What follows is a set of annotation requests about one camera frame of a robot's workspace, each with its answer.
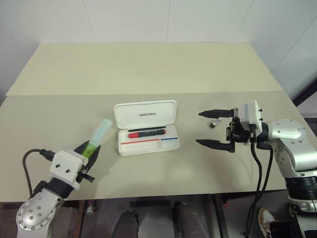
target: white wall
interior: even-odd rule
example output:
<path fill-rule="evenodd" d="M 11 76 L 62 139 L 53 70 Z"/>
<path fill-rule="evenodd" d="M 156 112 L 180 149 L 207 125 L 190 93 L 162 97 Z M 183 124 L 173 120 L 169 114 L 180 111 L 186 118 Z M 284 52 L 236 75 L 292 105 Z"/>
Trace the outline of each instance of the white wall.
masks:
<path fill-rule="evenodd" d="M 305 118 L 317 118 L 317 92 L 301 103 L 297 109 Z"/>
<path fill-rule="evenodd" d="M 317 76 L 317 0 L 0 0 L 0 88 L 39 42 L 252 43 L 290 97 Z"/>

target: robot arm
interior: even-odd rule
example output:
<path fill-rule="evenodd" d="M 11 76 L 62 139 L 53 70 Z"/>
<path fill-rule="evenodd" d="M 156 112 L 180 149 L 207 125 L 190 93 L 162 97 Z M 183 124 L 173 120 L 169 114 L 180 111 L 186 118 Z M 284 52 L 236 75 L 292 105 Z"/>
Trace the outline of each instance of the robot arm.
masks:
<path fill-rule="evenodd" d="M 16 214 L 18 238 L 51 238 L 54 217 L 72 190 L 80 188 L 82 179 L 93 182 L 87 172 L 97 159 L 100 146 L 88 158 L 81 155 L 88 142 L 75 151 L 59 151 L 51 154 L 50 182 L 45 183 Z"/>
<path fill-rule="evenodd" d="M 292 209 L 317 213 L 317 152 L 305 128 L 291 119 L 271 121 L 267 126 L 267 141 L 285 178 Z"/>
<path fill-rule="evenodd" d="M 317 151 L 308 142 L 305 128 L 298 122 L 282 119 L 265 123 L 262 121 L 261 111 L 257 102 L 252 101 L 231 110 L 199 113 L 207 118 L 232 117 L 232 121 L 226 130 L 229 143 L 206 139 L 196 141 L 212 149 L 233 153 L 235 142 L 242 143 L 250 139 L 251 143 L 257 143 L 258 149 L 273 150 L 289 192 L 290 213 L 297 219 L 307 214 L 304 216 L 307 218 L 309 214 L 317 213 Z M 312 217 L 314 219 L 310 221 L 316 228 L 316 216 Z"/>

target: red marker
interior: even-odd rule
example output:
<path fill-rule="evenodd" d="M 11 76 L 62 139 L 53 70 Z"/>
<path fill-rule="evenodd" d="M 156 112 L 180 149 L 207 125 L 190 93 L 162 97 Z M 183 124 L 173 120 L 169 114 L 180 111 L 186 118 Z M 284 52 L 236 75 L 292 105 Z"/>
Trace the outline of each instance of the red marker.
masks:
<path fill-rule="evenodd" d="M 139 138 L 139 137 L 145 137 L 145 136 L 153 136 L 153 135 L 164 135 L 166 133 L 166 130 L 149 130 L 144 132 L 135 132 L 129 134 L 129 138 Z"/>

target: green tube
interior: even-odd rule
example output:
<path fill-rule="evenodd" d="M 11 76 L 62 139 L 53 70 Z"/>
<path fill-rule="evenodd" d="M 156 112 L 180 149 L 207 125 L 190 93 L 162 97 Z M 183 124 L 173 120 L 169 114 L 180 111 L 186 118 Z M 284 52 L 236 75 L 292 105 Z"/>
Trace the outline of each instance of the green tube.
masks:
<path fill-rule="evenodd" d="M 111 127 L 111 120 L 103 119 L 102 126 L 98 127 L 95 131 L 95 134 L 88 142 L 85 150 L 83 151 L 82 155 L 89 159 L 89 157 L 93 154 L 93 152 L 98 148 L 101 144 L 105 134 L 107 133 L 108 129 Z"/>

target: blue line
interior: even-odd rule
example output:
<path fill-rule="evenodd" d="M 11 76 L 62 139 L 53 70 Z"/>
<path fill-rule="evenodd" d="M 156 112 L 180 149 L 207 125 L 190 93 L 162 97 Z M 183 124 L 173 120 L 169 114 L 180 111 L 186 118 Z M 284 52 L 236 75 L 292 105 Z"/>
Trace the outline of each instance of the blue line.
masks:
<path fill-rule="evenodd" d="M 164 138 L 164 139 L 161 139 L 161 140 L 175 140 L 175 139 L 178 139 L 178 137 Z"/>

